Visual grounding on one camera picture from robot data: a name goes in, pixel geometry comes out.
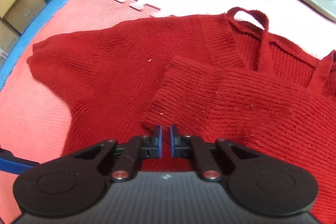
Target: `sleeve cuff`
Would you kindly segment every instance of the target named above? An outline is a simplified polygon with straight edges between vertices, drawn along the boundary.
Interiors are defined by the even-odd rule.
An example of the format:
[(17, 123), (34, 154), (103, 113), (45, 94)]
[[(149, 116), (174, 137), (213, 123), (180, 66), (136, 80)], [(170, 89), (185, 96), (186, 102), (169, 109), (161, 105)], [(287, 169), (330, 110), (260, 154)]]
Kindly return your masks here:
[(142, 125), (153, 130), (156, 124), (167, 127), (176, 123), (182, 134), (203, 135), (220, 79), (218, 68), (174, 57)]

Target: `red knit garment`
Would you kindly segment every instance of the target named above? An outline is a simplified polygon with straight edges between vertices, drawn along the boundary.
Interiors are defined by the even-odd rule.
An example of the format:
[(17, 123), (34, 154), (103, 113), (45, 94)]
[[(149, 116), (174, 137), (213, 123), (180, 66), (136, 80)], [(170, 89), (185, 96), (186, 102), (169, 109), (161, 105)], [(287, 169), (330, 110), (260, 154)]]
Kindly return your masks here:
[[(261, 12), (247, 11), (264, 30), (236, 22), (239, 10), (139, 19), (35, 44), (33, 77), (72, 113), (63, 153), (176, 123), (183, 134), (225, 137), (310, 171), (320, 187), (312, 212), (334, 224), (336, 54), (319, 61), (268, 33)], [(164, 149), (146, 170), (187, 168)]]

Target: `pink foam mat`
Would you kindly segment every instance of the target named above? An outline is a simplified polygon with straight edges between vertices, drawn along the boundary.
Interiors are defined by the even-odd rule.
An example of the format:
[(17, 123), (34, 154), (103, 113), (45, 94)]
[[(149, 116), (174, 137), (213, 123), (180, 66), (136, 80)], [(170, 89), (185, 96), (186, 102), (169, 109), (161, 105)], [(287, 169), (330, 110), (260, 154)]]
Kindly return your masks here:
[[(108, 28), (124, 20), (219, 14), (235, 6), (263, 11), (270, 18), (271, 32), (317, 57), (335, 47), (331, 38), (336, 25), (299, 0), (70, 0), (34, 37), (0, 93), (1, 147), (38, 162), (59, 157), (63, 149), (70, 113), (60, 98), (32, 78), (26, 59), (34, 43), (59, 33)], [(238, 16), (252, 21), (245, 14)], [(11, 193), (15, 177), (0, 173), (0, 217), (5, 223), (19, 214)]]

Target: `blue foam mat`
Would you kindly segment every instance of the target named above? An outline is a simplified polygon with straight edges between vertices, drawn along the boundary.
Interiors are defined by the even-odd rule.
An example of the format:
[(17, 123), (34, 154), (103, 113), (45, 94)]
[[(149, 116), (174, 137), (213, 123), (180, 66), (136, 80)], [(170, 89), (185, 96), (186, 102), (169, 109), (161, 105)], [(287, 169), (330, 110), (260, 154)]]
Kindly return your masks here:
[(44, 10), (35, 18), (35, 20), (28, 26), (25, 32), (22, 34), (12, 51), (8, 55), (8, 58), (2, 68), (0, 69), (0, 90), (6, 83), (8, 76), (11, 74), (17, 60), (29, 45), (30, 41), (36, 35), (36, 33), (47, 23), (50, 18), (62, 8), (68, 0), (49, 0)]

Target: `red strap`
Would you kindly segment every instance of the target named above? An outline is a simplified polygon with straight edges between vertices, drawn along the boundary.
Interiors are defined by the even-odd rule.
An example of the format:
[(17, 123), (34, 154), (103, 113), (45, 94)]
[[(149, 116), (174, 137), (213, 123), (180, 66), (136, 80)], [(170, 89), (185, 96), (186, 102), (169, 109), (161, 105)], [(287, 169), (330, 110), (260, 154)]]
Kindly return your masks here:
[(234, 18), (235, 14), (239, 11), (243, 11), (253, 16), (263, 27), (264, 30), (261, 35), (261, 44), (259, 49), (259, 57), (258, 57), (258, 71), (273, 73), (273, 57), (269, 47), (268, 40), (268, 18), (265, 14), (258, 10), (245, 10), (240, 7), (235, 7), (230, 9), (227, 12), (227, 16)]
[(313, 76), (307, 85), (309, 90), (322, 93), (334, 60), (336, 60), (336, 51), (332, 51), (318, 63)]

